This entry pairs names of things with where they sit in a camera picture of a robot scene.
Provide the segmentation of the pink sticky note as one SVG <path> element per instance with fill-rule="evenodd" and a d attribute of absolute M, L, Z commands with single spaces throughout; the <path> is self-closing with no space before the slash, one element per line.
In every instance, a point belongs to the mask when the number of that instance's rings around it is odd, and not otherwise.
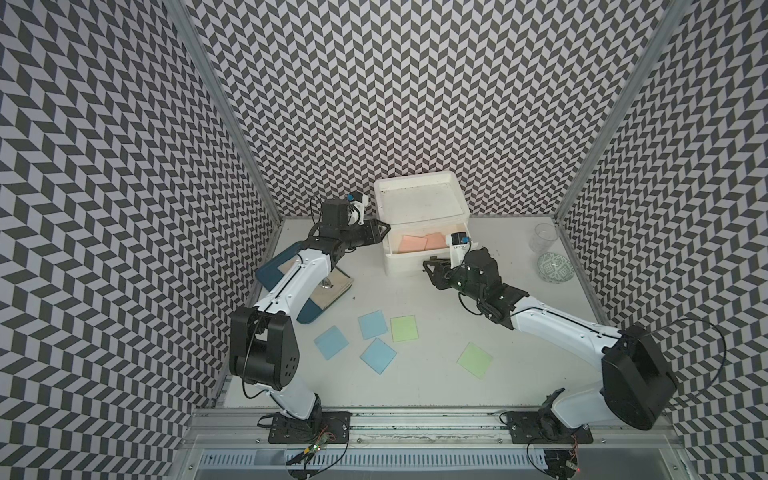
<path fill-rule="evenodd" d="M 398 246 L 399 253 L 424 251 L 429 239 L 423 236 L 403 235 Z"/>
<path fill-rule="evenodd" d="M 430 233 L 425 236 L 425 250 L 438 250 L 447 248 L 446 235 L 440 232 Z"/>

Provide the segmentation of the green sticky note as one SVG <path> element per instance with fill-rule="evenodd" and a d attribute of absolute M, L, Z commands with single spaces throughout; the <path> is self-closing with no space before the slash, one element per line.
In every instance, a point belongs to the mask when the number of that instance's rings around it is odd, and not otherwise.
<path fill-rule="evenodd" d="M 392 340 L 396 343 L 418 339 L 419 333 L 416 318 L 413 315 L 392 318 L 391 332 Z"/>
<path fill-rule="evenodd" d="M 483 379 L 493 357 L 476 344 L 469 342 L 457 360 L 457 364 L 477 379 Z"/>

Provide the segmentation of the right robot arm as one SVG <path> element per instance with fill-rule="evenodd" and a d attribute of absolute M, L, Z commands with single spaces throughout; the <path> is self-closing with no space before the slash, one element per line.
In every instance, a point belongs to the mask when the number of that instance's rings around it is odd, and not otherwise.
<path fill-rule="evenodd" d="M 560 387 L 546 397 L 537 411 L 545 439 L 612 419 L 647 431 L 678 389 L 669 362 L 646 329 L 609 327 L 546 305 L 504 283 L 487 248 L 468 251 L 457 264 L 432 257 L 422 266 L 437 289 L 473 300 L 475 315 L 541 338 L 600 372 L 598 382 L 576 390 Z"/>

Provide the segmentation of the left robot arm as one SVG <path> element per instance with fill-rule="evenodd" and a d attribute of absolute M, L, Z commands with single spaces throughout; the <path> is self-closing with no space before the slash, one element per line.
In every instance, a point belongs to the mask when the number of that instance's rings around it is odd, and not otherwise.
<path fill-rule="evenodd" d="M 365 214 L 370 200 L 354 192 L 323 202 L 319 220 L 300 243 L 288 272 L 264 298 L 230 316 L 229 372 L 269 395 L 283 417 L 314 424 L 321 402 L 297 377 L 300 350 L 294 322 L 339 260 L 382 242 L 390 225 Z"/>

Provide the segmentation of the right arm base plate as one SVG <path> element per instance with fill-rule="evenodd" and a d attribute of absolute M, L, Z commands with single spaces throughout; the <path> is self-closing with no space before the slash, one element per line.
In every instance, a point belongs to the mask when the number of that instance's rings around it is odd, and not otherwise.
<path fill-rule="evenodd" d="M 553 414 L 534 411 L 506 411 L 499 416 L 510 433 L 514 444 L 544 443 L 562 445 L 589 445 L 594 442 L 591 430 L 586 427 L 568 428 Z"/>

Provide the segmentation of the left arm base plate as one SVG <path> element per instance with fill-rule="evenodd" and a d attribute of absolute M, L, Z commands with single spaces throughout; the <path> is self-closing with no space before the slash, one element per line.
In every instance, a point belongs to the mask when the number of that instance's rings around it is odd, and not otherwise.
<path fill-rule="evenodd" d="M 269 427 L 268 442 L 309 445 L 326 435 L 330 444 L 346 444 L 349 441 L 351 417 L 349 411 L 321 411 L 307 420 L 297 420 L 276 413 Z"/>

